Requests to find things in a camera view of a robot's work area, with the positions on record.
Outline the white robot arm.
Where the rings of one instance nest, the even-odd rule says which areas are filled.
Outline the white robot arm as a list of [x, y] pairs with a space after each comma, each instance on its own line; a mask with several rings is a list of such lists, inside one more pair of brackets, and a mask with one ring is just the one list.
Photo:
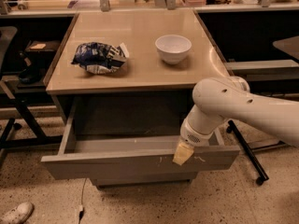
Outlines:
[[173, 162], [182, 165], [227, 119], [237, 119], [299, 146], [299, 103], [253, 94], [241, 77], [210, 77], [192, 90], [193, 107], [180, 127]]

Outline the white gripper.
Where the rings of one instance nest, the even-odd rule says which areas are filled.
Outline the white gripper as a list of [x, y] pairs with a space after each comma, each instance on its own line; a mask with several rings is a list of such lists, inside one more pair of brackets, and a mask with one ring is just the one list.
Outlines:
[[208, 140], [212, 134], [213, 129], [202, 121], [185, 119], [180, 127], [180, 136], [186, 143], [178, 142], [173, 162], [178, 165], [184, 164], [192, 156], [194, 147], [208, 146]]

